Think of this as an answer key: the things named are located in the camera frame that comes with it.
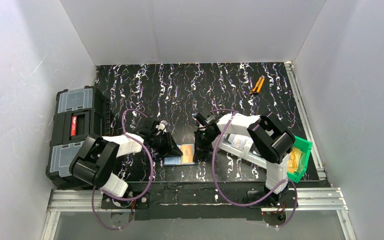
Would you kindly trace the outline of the gold VIP card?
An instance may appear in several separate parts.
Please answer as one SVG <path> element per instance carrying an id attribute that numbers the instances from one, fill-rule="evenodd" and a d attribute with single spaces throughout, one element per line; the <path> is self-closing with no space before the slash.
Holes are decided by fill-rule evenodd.
<path id="1" fill-rule="evenodd" d="M 182 144 L 180 146 L 182 151 L 181 164 L 182 165 L 193 165 L 194 164 L 194 153 L 195 145 L 194 144 Z"/>

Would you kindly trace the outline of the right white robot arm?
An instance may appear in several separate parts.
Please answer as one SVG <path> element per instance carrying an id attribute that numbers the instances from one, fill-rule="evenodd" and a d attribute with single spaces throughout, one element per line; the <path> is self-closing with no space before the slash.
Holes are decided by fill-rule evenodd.
<path id="1" fill-rule="evenodd" d="M 195 115 L 198 129 L 194 133 L 197 152 L 212 153 L 217 156 L 221 143 L 227 136 L 242 136 L 247 143 L 237 156 L 260 166 L 266 164 L 264 190 L 271 196 L 280 198 L 288 188 L 287 158 L 296 142 L 294 134 L 272 112 L 263 115 L 243 115 L 237 111 L 204 109 Z"/>

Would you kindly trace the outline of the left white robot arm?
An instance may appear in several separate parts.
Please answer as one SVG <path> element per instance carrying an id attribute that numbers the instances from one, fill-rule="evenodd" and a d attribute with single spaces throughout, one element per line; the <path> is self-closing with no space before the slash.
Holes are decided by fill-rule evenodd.
<path id="1" fill-rule="evenodd" d="M 119 201 L 131 202 L 141 198 L 150 188 L 150 179 L 145 190 L 136 197 L 125 198 L 128 184 L 113 173 L 117 158 L 145 151 L 151 161 L 151 150 L 162 157 L 181 157 L 166 121 L 146 118 L 132 133 L 117 136 L 89 135 L 70 163 L 69 173 L 75 178 L 100 189 Z"/>

